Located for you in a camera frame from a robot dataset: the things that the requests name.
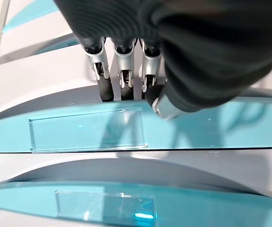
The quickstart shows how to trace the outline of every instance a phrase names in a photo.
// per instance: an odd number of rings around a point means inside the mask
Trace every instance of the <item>turquoise stripe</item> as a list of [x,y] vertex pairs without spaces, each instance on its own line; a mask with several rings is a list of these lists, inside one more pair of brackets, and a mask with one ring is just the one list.
[[[87,212],[93,214],[96,209],[96,221],[108,223],[110,216],[116,214],[114,210],[120,208],[109,195],[120,193],[131,198],[153,198],[156,212],[154,223],[159,227],[272,227],[272,198],[259,195],[120,183],[6,185],[6,188],[0,189],[0,209],[49,218],[59,216],[83,221]],[[69,192],[71,197],[57,197],[56,192]],[[137,210],[137,206],[132,206],[136,201],[130,200],[126,209]],[[137,212],[136,217],[152,216]],[[137,220],[130,221],[134,223],[133,226],[144,226]]]
[[59,10],[53,0],[34,0],[18,12],[4,27],[7,32],[19,25]]
[[70,105],[0,120],[0,153],[272,148],[272,99],[160,119],[145,101]]

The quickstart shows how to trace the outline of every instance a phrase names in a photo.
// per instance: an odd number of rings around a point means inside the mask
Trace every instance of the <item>metal clip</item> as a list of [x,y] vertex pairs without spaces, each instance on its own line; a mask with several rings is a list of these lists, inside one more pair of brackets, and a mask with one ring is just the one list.
[[145,53],[145,42],[142,42],[142,53],[143,53],[143,62],[142,62],[142,92],[145,93],[147,91],[148,80],[152,81],[152,86],[154,86],[157,82],[157,77],[160,69],[160,62],[162,53],[156,57],[150,57]]
[[134,43],[135,40],[132,43],[131,51],[126,54],[118,53],[114,46],[119,71],[119,84],[121,88],[124,88],[125,83],[127,83],[129,87],[133,87],[134,85]]
[[102,49],[99,53],[91,54],[87,51],[85,52],[88,56],[91,68],[95,72],[96,79],[99,80],[100,76],[103,75],[105,79],[110,78],[110,73],[108,69],[108,58],[107,53],[104,49],[104,39],[102,38]]

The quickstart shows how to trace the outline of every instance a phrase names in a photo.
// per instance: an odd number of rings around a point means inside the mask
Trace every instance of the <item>black fabric cover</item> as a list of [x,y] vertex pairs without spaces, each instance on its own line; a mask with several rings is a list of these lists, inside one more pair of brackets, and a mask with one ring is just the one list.
[[79,38],[161,40],[179,109],[221,105],[272,70],[272,0],[55,0]]

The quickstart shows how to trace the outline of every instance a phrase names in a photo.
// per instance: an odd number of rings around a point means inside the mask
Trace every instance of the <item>silver metal bracket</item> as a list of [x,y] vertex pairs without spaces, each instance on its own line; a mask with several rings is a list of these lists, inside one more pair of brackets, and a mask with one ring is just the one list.
[[160,69],[160,62],[161,62],[161,56],[162,53],[156,57],[150,57],[146,55],[145,53],[145,42],[141,40],[142,42],[142,53],[143,53],[143,60],[142,60],[142,92],[147,91],[147,81],[148,77],[153,76],[152,86],[155,85],[158,75],[159,75],[159,69]]
[[124,88],[125,83],[128,84],[129,87],[133,87],[134,85],[134,44],[135,41],[132,43],[132,49],[129,53],[121,54],[116,51],[114,46],[114,52],[117,61],[117,67],[119,72],[119,84],[121,88]]
[[159,117],[165,120],[170,120],[187,114],[175,107],[166,95],[156,98],[152,104],[152,108]]
[[96,79],[99,80],[101,75],[103,75],[105,79],[110,78],[107,53],[104,49],[104,39],[102,38],[102,50],[99,53],[85,53],[88,56],[91,68],[95,72]]

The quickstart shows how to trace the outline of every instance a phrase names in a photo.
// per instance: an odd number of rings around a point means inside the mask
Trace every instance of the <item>glossy surface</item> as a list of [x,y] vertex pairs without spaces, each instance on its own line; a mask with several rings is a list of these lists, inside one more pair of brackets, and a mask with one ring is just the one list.
[[[140,111],[128,119],[118,122],[118,111]],[[103,121],[95,117],[104,113]],[[0,152],[32,152],[36,150],[32,144],[32,130],[30,121],[46,118],[69,117],[72,124],[62,123],[61,127],[66,133],[81,132],[79,144],[91,143],[89,128],[97,129],[99,134],[94,150],[104,150],[110,142],[108,135],[115,130],[116,136],[112,137],[112,148],[135,147],[135,144],[144,143],[147,149],[196,149],[196,148],[271,148],[272,147],[272,99],[246,98],[226,103],[217,108],[205,109],[197,113],[187,114],[171,121],[160,119],[152,108],[144,101],[111,102],[95,105],[70,105],[69,107],[22,114],[0,120]],[[80,128],[76,121],[86,122],[86,126]],[[58,125],[53,123],[41,123],[41,127],[55,133],[38,134],[40,144],[46,144],[49,152],[86,151],[84,148],[71,147],[78,138],[67,137],[65,133],[58,132]],[[63,148],[54,147],[51,143],[59,141],[66,144]]]
[[7,32],[23,23],[59,10],[53,0],[34,0],[18,12],[4,27]]
[[[137,195],[137,197],[153,197],[155,203],[155,223],[159,227],[272,227],[272,198],[240,193],[223,193],[201,190],[189,190],[160,186],[144,186],[120,183],[9,183],[0,186],[0,209],[33,214],[37,216],[57,218],[58,206],[56,191],[67,191],[74,199],[63,200],[67,207],[75,208],[84,216],[76,217],[67,212],[64,219],[87,221],[87,211],[94,207],[80,206],[82,201],[94,201],[93,193],[104,200],[95,200],[96,207],[101,207],[100,222],[104,223],[104,215],[114,214],[114,201],[105,195]],[[139,201],[129,204],[138,207]],[[141,212],[130,216],[136,218],[152,216]]]

